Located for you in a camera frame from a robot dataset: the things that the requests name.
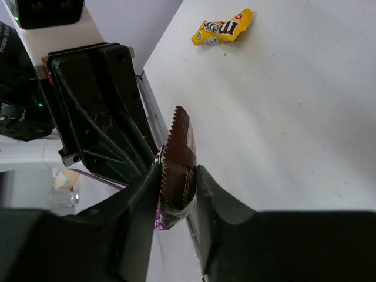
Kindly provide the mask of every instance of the white table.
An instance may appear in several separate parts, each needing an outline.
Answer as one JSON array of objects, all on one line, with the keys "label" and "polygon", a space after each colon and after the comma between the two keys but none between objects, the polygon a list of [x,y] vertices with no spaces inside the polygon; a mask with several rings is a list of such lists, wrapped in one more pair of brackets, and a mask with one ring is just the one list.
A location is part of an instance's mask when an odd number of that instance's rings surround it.
[{"label": "white table", "polygon": [[[203,20],[255,10],[235,42]],[[183,106],[198,163],[254,209],[376,208],[376,2],[184,0],[145,73],[164,120]]]}]

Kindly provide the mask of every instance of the chocolate bar wrapper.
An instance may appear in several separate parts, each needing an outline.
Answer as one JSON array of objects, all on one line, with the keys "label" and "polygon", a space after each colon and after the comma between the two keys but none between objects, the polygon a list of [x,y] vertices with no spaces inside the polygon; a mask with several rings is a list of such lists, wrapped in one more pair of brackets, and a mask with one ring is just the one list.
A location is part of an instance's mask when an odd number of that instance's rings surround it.
[{"label": "chocolate bar wrapper", "polygon": [[176,108],[172,129],[155,162],[162,164],[163,173],[155,228],[165,230],[189,214],[196,195],[196,145],[182,107]]}]

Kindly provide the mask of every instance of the m&m's packet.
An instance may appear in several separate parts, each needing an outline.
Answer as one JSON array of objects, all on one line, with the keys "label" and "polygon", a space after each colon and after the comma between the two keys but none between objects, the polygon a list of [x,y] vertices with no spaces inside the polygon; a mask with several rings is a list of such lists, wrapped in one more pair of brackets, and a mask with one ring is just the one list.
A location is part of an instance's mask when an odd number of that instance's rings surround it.
[{"label": "m&m's packet", "polygon": [[247,29],[253,17],[253,11],[245,9],[228,22],[204,21],[192,37],[194,45],[218,45],[234,41]]}]

